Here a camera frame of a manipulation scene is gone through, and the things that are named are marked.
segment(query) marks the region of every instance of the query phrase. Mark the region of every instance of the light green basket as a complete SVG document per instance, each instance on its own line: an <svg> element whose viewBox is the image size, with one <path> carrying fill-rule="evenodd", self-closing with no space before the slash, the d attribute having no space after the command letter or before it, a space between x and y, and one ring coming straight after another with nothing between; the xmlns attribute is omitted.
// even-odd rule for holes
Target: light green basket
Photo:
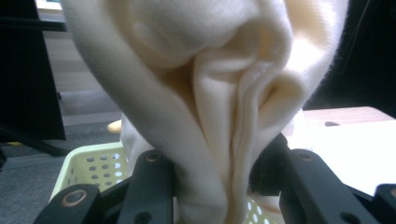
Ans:
<svg viewBox="0 0 396 224"><path fill-rule="evenodd" d="M87 147L71 151L64 160L51 199L61 190L76 184L94 184L104 191L127 178L127 160L121 142ZM276 224L249 200L245 224Z"/></svg>

